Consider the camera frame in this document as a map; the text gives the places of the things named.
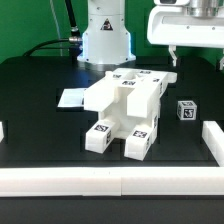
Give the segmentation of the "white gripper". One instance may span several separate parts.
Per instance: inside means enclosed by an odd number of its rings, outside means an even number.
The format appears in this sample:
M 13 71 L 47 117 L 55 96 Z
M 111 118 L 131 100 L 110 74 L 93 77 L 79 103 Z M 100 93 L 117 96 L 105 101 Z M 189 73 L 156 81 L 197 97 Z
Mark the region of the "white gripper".
M 169 45 L 173 67 L 176 46 L 224 48 L 224 0 L 154 0 L 148 19 L 151 44 Z M 224 69 L 224 49 L 219 70 Z

